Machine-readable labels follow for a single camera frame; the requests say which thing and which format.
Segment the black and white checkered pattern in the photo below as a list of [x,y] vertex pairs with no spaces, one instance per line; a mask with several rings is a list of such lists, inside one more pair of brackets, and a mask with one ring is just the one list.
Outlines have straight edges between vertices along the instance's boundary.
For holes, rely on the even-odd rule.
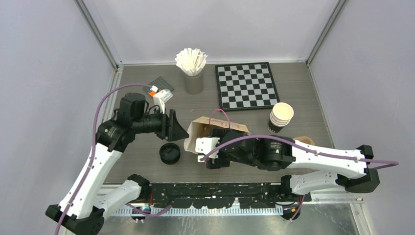
[[219,106],[226,111],[272,108],[279,102],[269,63],[216,66]]

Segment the brown object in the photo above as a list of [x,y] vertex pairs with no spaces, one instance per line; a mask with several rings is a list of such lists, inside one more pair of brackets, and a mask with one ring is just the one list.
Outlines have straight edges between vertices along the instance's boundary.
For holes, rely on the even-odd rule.
[[314,141],[310,139],[310,137],[307,137],[307,136],[294,137],[293,139],[297,141],[301,141],[306,144],[314,145]]
[[[209,124],[208,117],[200,117],[192,121],[187,129],[189,138],[184,140],[184,150],[196,154],[196,139],[207,137],[213,128],[229,129],[228,121],[211,118]],[[231,129],[249,133],[248,127],[244,124],[231,122]]]

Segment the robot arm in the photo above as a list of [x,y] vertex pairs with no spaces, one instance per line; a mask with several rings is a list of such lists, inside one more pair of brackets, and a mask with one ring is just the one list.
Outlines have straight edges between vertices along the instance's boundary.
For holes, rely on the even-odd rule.
[[[219,144],[246,136],[234,130],[213,129],[208,138],[196,140],[198,161],[203,162],[205,154]],[[362,145],[354,150],[338,150],[302,143],[291,138],[280,137],[296,145],[315,150],[317,154],[292,147],[289,144],[270,139],[248,139],[213,153],[207,159],[208,169],[229,167],[230,162],[256,166],[259,169],[276,171],[285,168],[310,168],[318,170],[304,175],[287,175],[281,178],[285,194],[294,197],[326,188],[345,188],[355,193],[373,192],[379,185],[377,170],[368,168],[367,163],[347,159],[329,158],[318,153],[349,157],[373,158],[370,146]]]
[[[146,101],[142,94],[129,93],[121,99],[119,109],[114,111],[114,116],[98,127],[95,156],[91,156],[90,153],[78,178],[64,199],[58,205],[48,207],[46,211],[48,217],[56,222],[59,221],[64,208],[88,168],[90,171],[62,223],[75,234],[97,234],[104,220],[124,204],[148,197],[149,181],[139,175],[131,175],[120,187],[103,197],[97,197],[97,194],[110,169],[121,157],[127,145],[135,139],[136,134],[155,133],[160,139],[167,141],[188,138],[186,130],[177,122],[175,111],[170,110],[169,116],[165,114],[164,102],[168,100],[165,95],[166,92],[163,92],[162,95],[154,98],[159,108],[152,114],[145,109]],[[94,157],[94,162],[92,167],[89,167],[91,157]]]

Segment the gray cup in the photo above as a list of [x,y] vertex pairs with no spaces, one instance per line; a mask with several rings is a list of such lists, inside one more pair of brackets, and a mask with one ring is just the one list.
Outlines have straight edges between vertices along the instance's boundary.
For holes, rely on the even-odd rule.
[[182,73],[184,78],[184,89],[187,93],[199,94],[203,91],[203,71],[193,77],[188,76],[185,72]]

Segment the stack of paper cups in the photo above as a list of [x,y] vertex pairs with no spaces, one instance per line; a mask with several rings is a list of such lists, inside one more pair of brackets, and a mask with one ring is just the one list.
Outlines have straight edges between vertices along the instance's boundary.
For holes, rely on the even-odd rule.
[[284,126],[288,125],[294,116],[293,108],[287,103],[277,103],[270,113],[268,130],[272,133],[279,132]]

